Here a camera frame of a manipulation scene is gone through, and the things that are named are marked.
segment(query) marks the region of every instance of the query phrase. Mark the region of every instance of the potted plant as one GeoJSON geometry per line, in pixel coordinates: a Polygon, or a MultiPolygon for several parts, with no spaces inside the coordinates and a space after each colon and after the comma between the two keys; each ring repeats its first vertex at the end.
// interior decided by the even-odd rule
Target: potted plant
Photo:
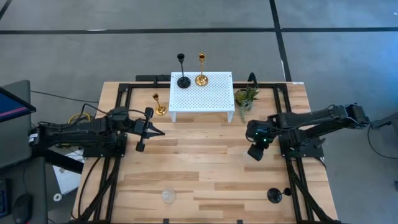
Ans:
{"type": "Polygon", "coordinates": [[[247,86],[246,89],[240,89],[234,94],[235,102],[239,105],[242,122],[244,122],[244,112],[250,111],[253,107],[253,101],[257,100],[256,96],[260,91],[257,88],[247,86]]]}

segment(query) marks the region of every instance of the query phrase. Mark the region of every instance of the computer mouse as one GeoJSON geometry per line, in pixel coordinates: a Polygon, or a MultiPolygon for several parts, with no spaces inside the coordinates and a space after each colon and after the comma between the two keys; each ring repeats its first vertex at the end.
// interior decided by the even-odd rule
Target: computer mouse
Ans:
{"type": "Polygon", "coordinates": [[[32,196],[23,194],[17,198],[12,208],[12,217],[16,224],[25,224],[32,218],[32,196]]]}

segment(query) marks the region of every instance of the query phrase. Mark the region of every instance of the wooden tabletop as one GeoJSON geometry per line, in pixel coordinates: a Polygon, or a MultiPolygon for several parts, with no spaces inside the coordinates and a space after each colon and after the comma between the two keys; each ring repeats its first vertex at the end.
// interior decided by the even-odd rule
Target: wooden tabletop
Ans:
{"type": "MultiPolygon", "coordinates": [[[[118,82],[104,83],[99,101],[101,110],[114,108],[118,85],[118,82]]],[[[304,85],[287,83],[287,86],[292,111],[309,112],[304,85]]],[[[169,105],[168,88],[135,88],[130,109],[155,108],[153,93],[159,94],[160,104],[169,105]]],[[[266,120],[267,116],[277,113],[271,89],[260,89],[258,98],[253,110],[246,113],[246,121],[266,120]]],[[[138,117],[131,113],[132,119],[138,117]]],[[[166,135],[147,140],[142,153],[135,150],[139,137],[129,134],[118,176],[113,223],[162,223],[164,218],[169,218],[171,223],[236,223],[238,219],[244,223],[295,223],[291,197],[284,196],[278,204],[267,199],[270,188],[282,191],[290,187],[279,142],[276,139],[264,151],[261,161],[249,157],[246,152],[250,142],[245,138],[246,124],[239,117],[239,108],[231,123],[227,122],[226,113],[178,114],[176,123],[172,123],[168,113],[155,114],[152,122],[166,135]],[[162,201],[161,193],[165,189],[176,192],[174,203],[162,201]]],[[[77,216],[81,186],[95,160],[90,158],[85,162],[74,216],[77,216]]],[[[310,193],[326,214],[337,219],[325,168],[313,158],[303,158],[303,163],[310,193]]],[[[82,210],[97,194],[102,167],[103,159],[88,179],[82,210]]],[[[301,194],[299,199],[302,216],[306,218],[301,194]]],[[[102,218],[107,202],[108,195],[103,201],[102,218]]]]}

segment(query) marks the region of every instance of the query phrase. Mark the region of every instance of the table leg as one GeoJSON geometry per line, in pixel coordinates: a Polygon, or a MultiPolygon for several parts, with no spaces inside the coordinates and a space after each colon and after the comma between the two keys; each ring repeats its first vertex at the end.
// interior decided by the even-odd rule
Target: table leg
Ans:
{"type": "Polygon", "coordinates": [[[173,123],[175,122],[175,120],[177,119],[177,112],[171,112],[169,111],[170,116],[172,118],[173,123]]]}
{"type": "Polygon", "coordinates": [[[230,123],[232,121],[233,116],[234,116],[234,111],[227,112],[227,115],[228,115],[228,122],[230,123]]]}

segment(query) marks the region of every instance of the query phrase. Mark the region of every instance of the white perforated platform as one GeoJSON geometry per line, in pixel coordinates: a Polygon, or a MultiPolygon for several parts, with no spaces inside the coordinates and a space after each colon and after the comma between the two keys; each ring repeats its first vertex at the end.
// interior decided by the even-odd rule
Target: white perforated platform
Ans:
{"type": "Polygon", "coordinates": [[[191,79],[191,85],[182,89],[177,80],[181,72],[172,72],[170,81],[169,111],[173,122],[177,113],[208,113],[228,112],[228,122],[231,122],[235,111],[234,91],[231,72],[203,72],[208,77],[206,86],[198,86],[195,78],[200,72],[184,72],[191,79]]]}

